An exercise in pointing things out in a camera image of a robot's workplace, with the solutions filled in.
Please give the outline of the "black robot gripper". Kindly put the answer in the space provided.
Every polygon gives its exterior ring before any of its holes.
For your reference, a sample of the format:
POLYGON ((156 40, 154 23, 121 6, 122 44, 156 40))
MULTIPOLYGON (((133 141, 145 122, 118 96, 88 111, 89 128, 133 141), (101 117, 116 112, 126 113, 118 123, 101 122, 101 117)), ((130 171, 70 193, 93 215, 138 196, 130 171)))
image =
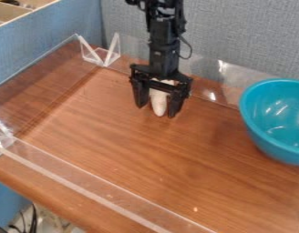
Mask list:
POLYGON ((168 118, 176 116, 189 96, 192 78, 178 71, 180 48, 160 50, 149 46, 149 64, 130 64, 129 82, 137 108, 146 105, 149 89, 169 93, 168 118))

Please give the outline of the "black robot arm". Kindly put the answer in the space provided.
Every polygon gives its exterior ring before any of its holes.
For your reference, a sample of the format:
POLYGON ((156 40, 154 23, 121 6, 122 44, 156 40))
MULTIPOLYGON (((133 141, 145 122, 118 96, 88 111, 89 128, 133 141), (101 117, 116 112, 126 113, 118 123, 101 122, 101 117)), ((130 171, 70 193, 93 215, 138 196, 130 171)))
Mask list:
POLYGON ((149 100, 149 90, 169 94, 168 117, 180 112, 184 100, 189 97, 192 78, 178 71, 180 42, 185 32, 182 0, 125 0, 145 14, 149 33, 149 64, 130 64, 129 82, 134 103, 142 107, 149 100))

